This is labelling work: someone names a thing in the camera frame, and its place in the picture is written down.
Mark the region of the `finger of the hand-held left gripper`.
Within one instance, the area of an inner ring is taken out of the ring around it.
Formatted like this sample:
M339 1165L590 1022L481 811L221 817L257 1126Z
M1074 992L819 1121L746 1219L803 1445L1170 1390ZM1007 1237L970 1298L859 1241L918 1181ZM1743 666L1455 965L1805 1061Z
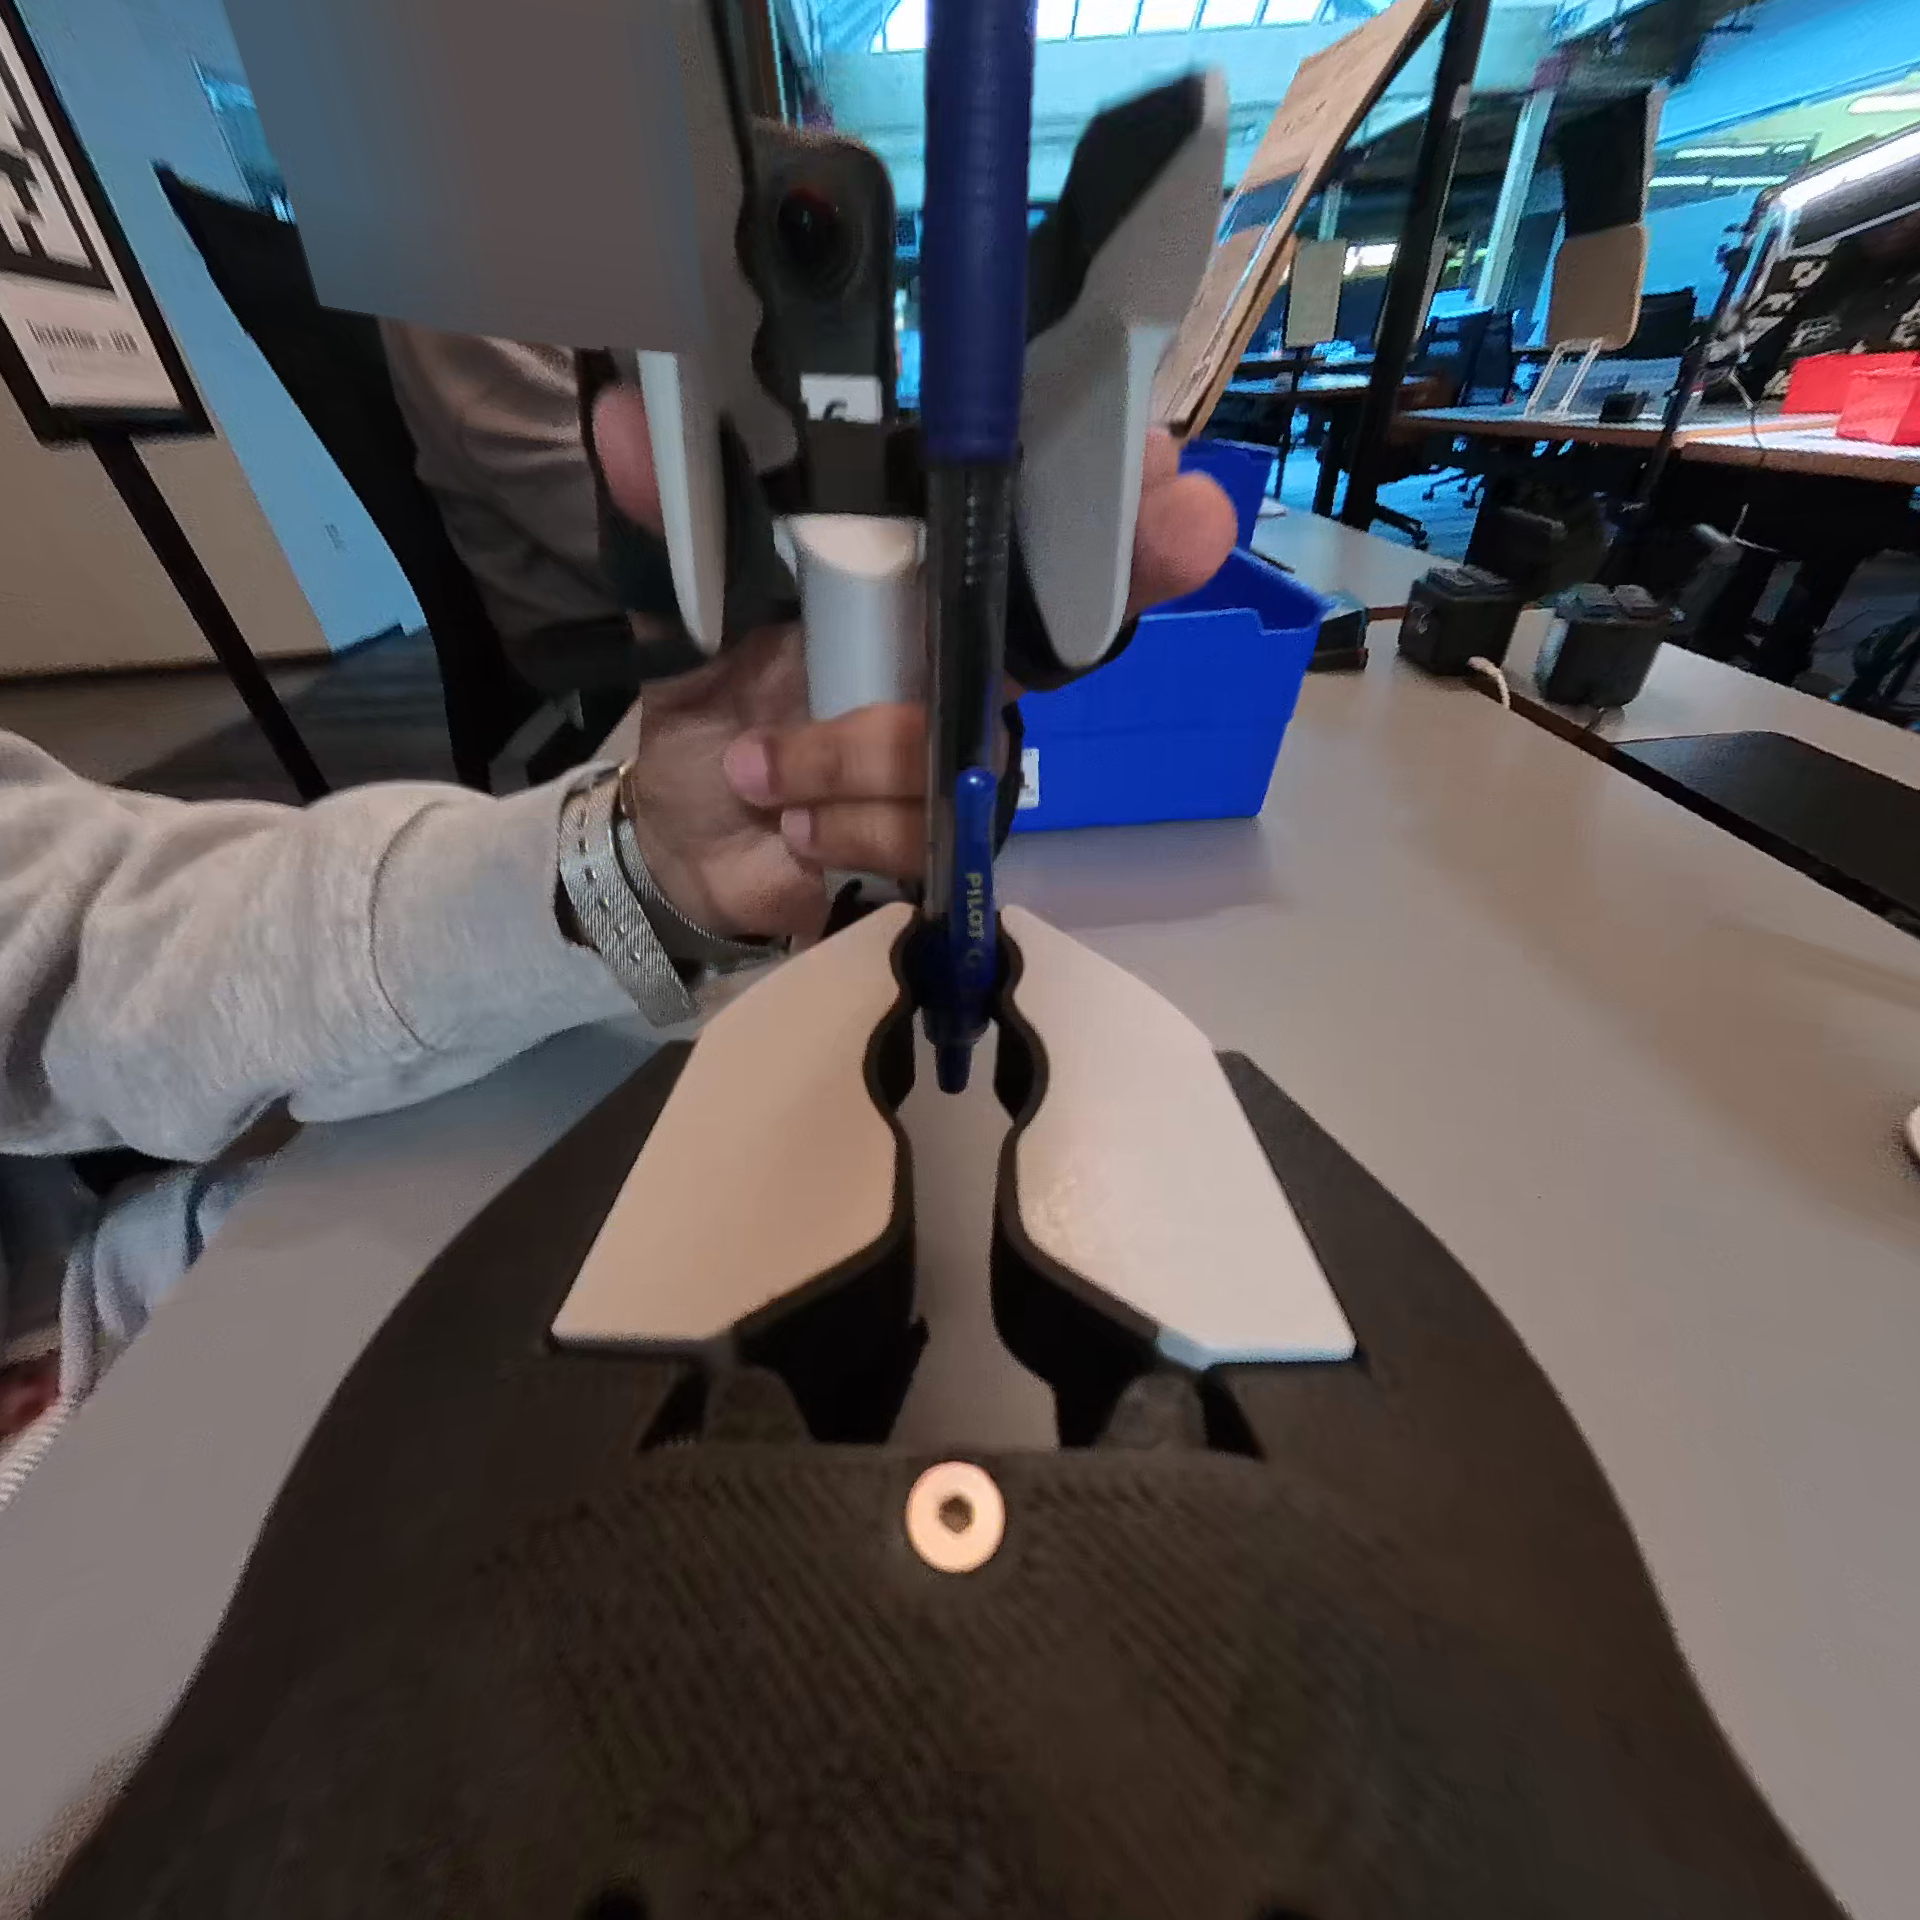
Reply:
M1027 241L1012 669L1095 669L1131 592L1155 386L1217 237L1217 66L1098 113Z
M679 620L699 654L719 654L730 587L723 392L702 358L673 353L637 353L637 384Z

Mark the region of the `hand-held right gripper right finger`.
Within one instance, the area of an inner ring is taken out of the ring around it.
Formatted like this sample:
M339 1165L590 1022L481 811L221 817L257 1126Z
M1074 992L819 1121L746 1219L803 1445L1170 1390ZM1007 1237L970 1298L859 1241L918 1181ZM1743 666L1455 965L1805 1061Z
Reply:
M1038 1062L1007 1138L1023 1248L1194 1374L1353 1361L1348 1316L1203 1029L1027 907L998 931L1002 1058L1023 1040Z

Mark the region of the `blue pen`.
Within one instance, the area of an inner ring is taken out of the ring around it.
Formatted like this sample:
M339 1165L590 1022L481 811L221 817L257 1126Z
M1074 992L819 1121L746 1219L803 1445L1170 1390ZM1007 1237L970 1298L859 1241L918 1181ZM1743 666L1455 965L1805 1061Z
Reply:
M942 1092L998 978L994 821L1023 384L1035 4L929 4L922 233L929 854L915 945Z

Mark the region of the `person's left forearm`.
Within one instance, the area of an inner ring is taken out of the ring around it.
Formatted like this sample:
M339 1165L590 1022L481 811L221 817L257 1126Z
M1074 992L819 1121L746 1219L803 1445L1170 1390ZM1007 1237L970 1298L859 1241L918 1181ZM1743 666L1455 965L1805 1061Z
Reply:
M199 1164L271 1106L389 1114L628 1018L559 925L569 798L181 802L4 734L4 1154Z

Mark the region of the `small blue storage bin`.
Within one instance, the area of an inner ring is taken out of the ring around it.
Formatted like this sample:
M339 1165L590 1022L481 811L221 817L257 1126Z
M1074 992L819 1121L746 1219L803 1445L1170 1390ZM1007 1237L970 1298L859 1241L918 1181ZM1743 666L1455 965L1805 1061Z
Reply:
M1237 518L1234 546L1247 553L1254 549L1276 464L1274 445L1245 438L1201 436L1190 438L1180 456L1185 474L1203 474L1222 489Z

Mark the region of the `large blue storage bin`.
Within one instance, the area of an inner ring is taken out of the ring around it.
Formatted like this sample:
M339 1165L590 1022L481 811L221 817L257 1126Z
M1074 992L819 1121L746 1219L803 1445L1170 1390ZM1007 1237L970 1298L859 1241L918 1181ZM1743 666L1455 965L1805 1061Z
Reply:
M1142 613L1095 673L1027 692L1012 832L1258 817L1332 610L1234 552L1204 587Z

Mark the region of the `cardboard panel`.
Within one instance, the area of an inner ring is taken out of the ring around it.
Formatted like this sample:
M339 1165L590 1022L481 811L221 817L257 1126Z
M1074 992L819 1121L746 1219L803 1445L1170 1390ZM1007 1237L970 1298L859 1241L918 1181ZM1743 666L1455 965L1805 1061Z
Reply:
M1159 366L1155 416L1175 442L1212 419L1289 275L1309 200L1447 12L1449 3L1396 3L1294 74L1222 204L1207 269Z

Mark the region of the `black office chair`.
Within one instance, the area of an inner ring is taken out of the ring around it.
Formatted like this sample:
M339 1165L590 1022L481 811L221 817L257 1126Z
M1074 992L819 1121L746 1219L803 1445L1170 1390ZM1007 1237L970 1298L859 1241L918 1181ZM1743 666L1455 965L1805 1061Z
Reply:
M298 227L153 164L207 276L373 518L434 643L453 771L505 792L599 752L634 701L623 637L606 624L503 641L417 470L371 315L326 306Z

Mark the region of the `black pole stand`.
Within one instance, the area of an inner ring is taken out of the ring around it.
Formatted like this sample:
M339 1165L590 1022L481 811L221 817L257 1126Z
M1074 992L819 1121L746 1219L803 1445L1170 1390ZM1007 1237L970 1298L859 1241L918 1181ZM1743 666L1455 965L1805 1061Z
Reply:
M1452 3L1447 10L1429 113L1410 172L1405 221L1387 275L1377 361L1351 432L1348 484L1340 518L1358 533L1370 533L1373 525L1387 434L1398 413L1407 358L1423 325L1429 275L1443 251L1443 221L1491 13L1491 3Z

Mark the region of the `black battery charger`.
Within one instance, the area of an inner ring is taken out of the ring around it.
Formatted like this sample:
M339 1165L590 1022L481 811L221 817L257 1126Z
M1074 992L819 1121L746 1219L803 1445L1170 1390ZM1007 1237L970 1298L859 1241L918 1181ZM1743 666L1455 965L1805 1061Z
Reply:
M1484 566L1429 566L1407 590L1398 657L1441 680L1471 674L1474 661L1502 667L1523 605L1519 587Z
M1567 708L1626 708L1644 690L1678 609L1639 585L1580 582L1556 594L1534 666L1540 700Z

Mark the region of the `black monitor with cardboard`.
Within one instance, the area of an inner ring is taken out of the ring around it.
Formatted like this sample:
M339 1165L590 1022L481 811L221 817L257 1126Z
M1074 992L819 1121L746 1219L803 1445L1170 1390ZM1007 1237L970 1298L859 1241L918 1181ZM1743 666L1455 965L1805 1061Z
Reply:
M1554 134L1564 237L1547 280L1553 350L1628 346L1642 318L1649 192L1666 88L1617 97Z

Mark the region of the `long wooden desk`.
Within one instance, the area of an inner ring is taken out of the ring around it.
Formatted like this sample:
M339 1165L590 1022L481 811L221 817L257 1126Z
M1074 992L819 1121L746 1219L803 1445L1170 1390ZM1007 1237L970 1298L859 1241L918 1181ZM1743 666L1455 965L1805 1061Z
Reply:
M1524 413L1517 405L1436 406L1396 413L1391 442L1493 438L1515 443L1586 443L1650 458L1662 438L1657 416L1599 421L1588 413ZM1775 406L1702 406L1673 429L1670 453L1690 464L1765 474L1854 477L1886 489L1917 489L1917 449L1842 438L1837 416L1785 416Z

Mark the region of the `black desk mat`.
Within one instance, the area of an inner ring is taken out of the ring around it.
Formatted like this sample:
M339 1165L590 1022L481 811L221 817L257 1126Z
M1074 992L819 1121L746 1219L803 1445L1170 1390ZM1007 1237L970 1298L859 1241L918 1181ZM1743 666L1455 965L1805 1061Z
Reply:
M1626 741L1628 778L1890 925L1917 933L1917 792L1775 732Z

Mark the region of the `red bin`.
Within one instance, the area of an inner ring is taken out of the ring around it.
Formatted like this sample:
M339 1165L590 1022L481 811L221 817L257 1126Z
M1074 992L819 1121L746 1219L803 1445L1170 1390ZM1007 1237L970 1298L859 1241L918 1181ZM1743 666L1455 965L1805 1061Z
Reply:
M1835 436L1917 445L1917 353L1815 353L1785 384L1787 416L1834 416Z

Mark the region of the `black-white patterned board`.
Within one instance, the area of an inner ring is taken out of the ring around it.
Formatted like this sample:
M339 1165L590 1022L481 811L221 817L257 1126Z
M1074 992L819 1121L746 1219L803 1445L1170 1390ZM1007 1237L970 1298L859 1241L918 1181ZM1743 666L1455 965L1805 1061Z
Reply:
M1825 353L1908 353L1917 300L1916 130L1842 153L1767 197L1708 347L1708 395L1783 400Z

